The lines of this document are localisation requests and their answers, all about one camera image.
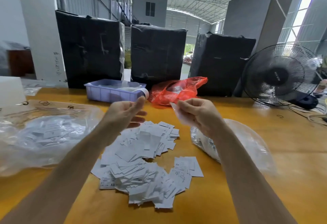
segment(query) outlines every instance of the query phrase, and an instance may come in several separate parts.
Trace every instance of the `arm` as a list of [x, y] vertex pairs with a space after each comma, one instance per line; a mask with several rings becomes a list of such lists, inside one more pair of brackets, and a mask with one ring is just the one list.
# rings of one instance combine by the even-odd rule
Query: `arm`
[[113, 103], [96, 128], [0, 224], [63, 223], [101, 151], [124, 128], [137, 127], [139, 122], [145, 121], [142, 117], [135, 117], [146, 115], [141, 111], [144, 102], [144, 98], [139, 98], [136, 103]]
[[178, 106], [214, 141], [241, 224], [297, 223], [209, 100], [193, 98]]

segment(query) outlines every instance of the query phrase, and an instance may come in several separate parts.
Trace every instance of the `left arm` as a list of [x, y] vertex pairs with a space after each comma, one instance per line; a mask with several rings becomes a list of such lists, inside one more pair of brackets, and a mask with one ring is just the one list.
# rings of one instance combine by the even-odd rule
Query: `left arm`
[[135, 103], [113, 103], [96, 128], [0, 224], [63, 223], [101, 151], [123, 129], [137, 127], [145, 121], [135, 116], [146, 115], [145, 111], [141, 111], [144, 102], [141, 97]]

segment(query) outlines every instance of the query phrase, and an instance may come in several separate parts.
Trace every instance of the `electric fan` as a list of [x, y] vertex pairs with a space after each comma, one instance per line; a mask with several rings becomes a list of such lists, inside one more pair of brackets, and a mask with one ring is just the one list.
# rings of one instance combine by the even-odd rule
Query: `electric fan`
[[293, 44], [272, 45], [249, 59], [242, 73], [241, 85], [250, 98], [261, 104], [296, 104], [308, 100], [316, 89], [318, 67], [318, 59], [306, 48]]

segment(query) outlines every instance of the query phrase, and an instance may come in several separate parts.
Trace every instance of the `purple plastic basket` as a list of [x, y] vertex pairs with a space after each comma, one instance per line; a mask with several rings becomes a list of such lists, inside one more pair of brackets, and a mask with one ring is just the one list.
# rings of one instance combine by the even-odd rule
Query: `purple plastic basket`
[[[144, 92], [142, 91], [135, 91], [135, 92], [128, 92], [124, 90], [118, 90], [106, 86], [100, 86], [100, 85], [110, 85], [110, 86], [120, 86], [122, 84], [122, 81], [120, 80], [98, 80], [93, 81], [90, 83], [85, 84], [86, 86], [86, 93], [87, 98], [89, 100], [96, 100], [96, 101], [102, 101], [102, 102], [108, 102], [113, 103], [117, 101], [132, 101], [135, 102], [137, 98], [140, 96], [144, 96]], [[138, 84], [137, 82], [128, 82], [128, 87], [135, 87], [135, 85]], [[140, 84], [142, 88], [145, 88], [146, 84]]]

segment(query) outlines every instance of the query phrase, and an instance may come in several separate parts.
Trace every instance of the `black box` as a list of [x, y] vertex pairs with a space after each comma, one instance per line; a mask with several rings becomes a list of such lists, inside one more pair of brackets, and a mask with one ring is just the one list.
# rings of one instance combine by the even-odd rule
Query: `black box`
[[153, 25], [131, 26], [131, 78], [154, 84], [179, 80], [183, 64], [186, 30], [173, 30]]
[[232, 96], [256, 40], [219, 34], [198, 34], [188, 77], [207, 77], [199, 96]]
[[69, 88], [101, 79], [121, 80], [125, 27], [115, 20], [56, 11]]

